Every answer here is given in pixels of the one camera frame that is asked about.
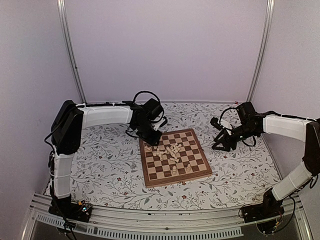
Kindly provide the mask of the wooden chess board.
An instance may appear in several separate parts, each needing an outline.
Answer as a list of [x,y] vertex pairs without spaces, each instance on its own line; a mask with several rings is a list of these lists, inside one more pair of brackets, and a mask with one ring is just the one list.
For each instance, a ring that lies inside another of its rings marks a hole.
[[[139,141],[144,183],[147,188],[210,177],[213,172],[192,128],[165,132],[157,146]],[[191,171],[186,172],[187,165]],[[177,175],[172,175],[173,166]]]

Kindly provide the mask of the white pawn placed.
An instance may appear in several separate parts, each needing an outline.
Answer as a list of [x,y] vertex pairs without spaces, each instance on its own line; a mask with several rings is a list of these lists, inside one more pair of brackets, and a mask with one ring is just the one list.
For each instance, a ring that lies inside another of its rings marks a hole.
[[185,169],[185,171],[186,171],[187,173],[189,173],[191,170],[192,170],[192,167],[191,167],[190,164],[188,164],[187,167],[186,167],[186,169]]
[[173,166],[173,167],[172,167],[171,174],[172,174],[173,176],[175,176],[175,175],[177,175],[177,174],[178,174],[178,169],[177,169],[177,167],[176,167],[176,166]]

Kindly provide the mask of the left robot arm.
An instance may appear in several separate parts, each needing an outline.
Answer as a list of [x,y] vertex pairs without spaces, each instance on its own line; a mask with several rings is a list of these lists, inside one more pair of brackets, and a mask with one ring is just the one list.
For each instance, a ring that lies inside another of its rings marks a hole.
[[63,217],[70,217],[75,211],[71,203],[70,178],[72,160],[81,145],[82,130],[99,125],[128,124],[136,133],[135,137],[157,146],[162,136],[159,128],[167,122],[161,102],[154,98],[144,104],[137,104],[133,100],[76,104],[66,100],[48,135],[52,148],[50,175],[55,209]]

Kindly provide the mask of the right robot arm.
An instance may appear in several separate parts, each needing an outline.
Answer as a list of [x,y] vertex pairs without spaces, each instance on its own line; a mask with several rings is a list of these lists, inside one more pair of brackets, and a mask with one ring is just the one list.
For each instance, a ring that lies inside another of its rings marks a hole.
[[273,157],[283,157],[277,166],[287,175],[268,189],[258,213],[269,218],[289,195],[306,185],[313,188],[320,176],[320,121],[277,113],[273,110],[259,113],[251,102],[229,107],[210,124],[218,129],[213,150],[230,152],[239,142],[264,137]]

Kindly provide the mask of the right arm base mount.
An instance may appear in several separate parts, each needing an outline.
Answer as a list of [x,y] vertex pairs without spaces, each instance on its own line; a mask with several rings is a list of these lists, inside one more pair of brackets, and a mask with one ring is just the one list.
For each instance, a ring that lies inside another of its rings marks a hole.
[[256,222],[282,215],[285,212],[283,200],[267,197],[262,203],[245,205],[240,208],[241,217],[245,223]]

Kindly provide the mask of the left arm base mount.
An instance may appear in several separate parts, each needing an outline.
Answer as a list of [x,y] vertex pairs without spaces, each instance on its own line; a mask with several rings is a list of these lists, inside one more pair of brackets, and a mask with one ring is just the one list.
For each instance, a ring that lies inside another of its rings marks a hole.
[[93,210],[93,205],[84,200],[72,202],[71,198],[53,199],[48,212],[52,215],[66,219],[88,223]]

